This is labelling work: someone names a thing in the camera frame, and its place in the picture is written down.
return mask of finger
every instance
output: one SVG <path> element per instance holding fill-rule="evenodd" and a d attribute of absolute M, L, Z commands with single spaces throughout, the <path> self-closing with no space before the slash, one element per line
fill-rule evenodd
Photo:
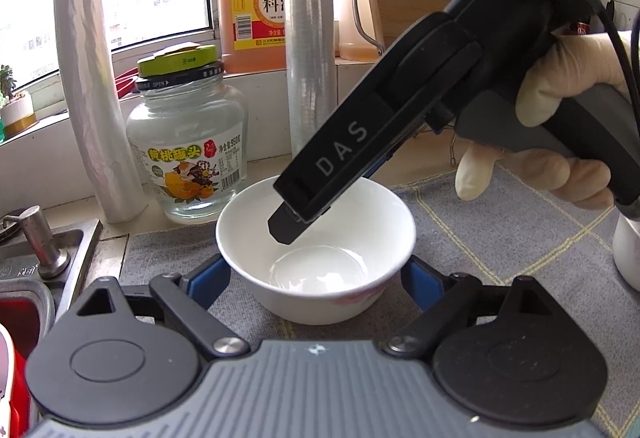
<path fill-rule="evenodd" d="M 607 209 L 613 205 L 613 193 L 610 192 L 609 189 L 602 189 L 586 200 L 574 202 L 574 205 L 581 209 L 592 209 L 598 211 Z"/>
<path fill-rule="evenodd" d="M 527 72 L 516 99 L 516 115 L 525 126 L 547 121 L 562 98 L 574 97 L 596 83 L 628 94 L 625 78 L 607 34 L 565 36 Z"/>
<path fill-rule="evenodd" d="M 549 149 L 527 149 L 504 158 L 504 165 L 533 189 L 552 190 L 564 186 L 571 173 L 569 162 Z"/>
<path fill-rule="evenodd" d="M 491 182 L 494 163 L 502 156 L 498 147 L 472 142 L 456 171 L 456 193 L 461 200 L 475 200 Z"/>
<path fill-rule="evenodd" d="M 564 186 L 553 190 L 559 199 L 571 203 L 581 202 L 606 189 L 611 180 L 611 172 L 599 160 L 579 160 L 571 158 L 571 174 Z"/>

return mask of glass jar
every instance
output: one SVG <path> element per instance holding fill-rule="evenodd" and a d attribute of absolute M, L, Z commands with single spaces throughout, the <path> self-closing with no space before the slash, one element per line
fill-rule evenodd
<path fill-rule="evenodd" d="M 142 95 L 127 137 L 169 219 L 212 221 L 246 182 L 248 108 L 224 84 L 214 45 L 188 43 L 138 61 Z"/>

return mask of countertop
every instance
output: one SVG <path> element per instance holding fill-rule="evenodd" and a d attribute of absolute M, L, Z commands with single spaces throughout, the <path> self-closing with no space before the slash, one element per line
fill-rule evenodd
<path fill-rule="evenodd" d="M 431 132 L 412 137 L 386 162 L 372 177 L 387 187 L 412 182 L 455 167 L 450 160 L 450 142 L 453 133 L 450 130 L 440 135 Z M 460 160 L 467 146 L 462 139 L 454 140 L 454 155 Z M 282 172 L 290 162 L 290 156 L 269 158 L 248 164 L 248 181 L 255 183 Z M 153 197 L 148 185 L 143 188 L 148 199 L 146 210 L 132 221 L 121 224 L 109 224 L 94 197 L 71 202 L 46 209 L 45 215 L 52 228 L 69 225 L 90 218 L 99 218 L 103 229 L 87 273 L 84 286 L 102 275 L 118 277 L 124 261 L 129 237 L 166 231 L 181 225 L 169 221 Z"/>

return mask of plastic wrap roll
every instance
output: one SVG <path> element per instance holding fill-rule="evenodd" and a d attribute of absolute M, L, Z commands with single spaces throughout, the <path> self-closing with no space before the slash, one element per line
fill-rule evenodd
<path fill-rule="evenodd" d="M 109 223 L 147 202 L 125 134 L 107 46 L 102 0 L 53 0 L 66 107 L 95 195 Z"/>
<path fill-rule="evenodd" d="M 291 151 L 297 154 L 338 104 L 334 0 L 284 0 Z"/>

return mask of gray cloth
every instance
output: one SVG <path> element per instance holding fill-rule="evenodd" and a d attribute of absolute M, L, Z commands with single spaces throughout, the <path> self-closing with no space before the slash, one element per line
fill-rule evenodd
<path fill-rule="evenodd" d="M 595 423 L 613 437 L 640 435 L 640 296 L 613 263 L 618 219 L 613 209 L 583 211 L 529 189 L 498 166 L 479 199 L 461 202 L 454 173 L 395 188 L 416 226 L 414 254 L 444 274 L 468 272 L 485 284 L 508 285 L 529 274 L 562 304 L 602 351 L 609 367 Z M 161 272 L 188 272 L 217 251 L 214 226 L 185 227 L 131 238 L 123 285 Z M 210 312 L 252 343 L 261 338 L 370 338 L 382 341 L 418 313 L 398 278 L 354 319 L 328 327 L 283 321 L 263 309 L 232 273 Z"/>

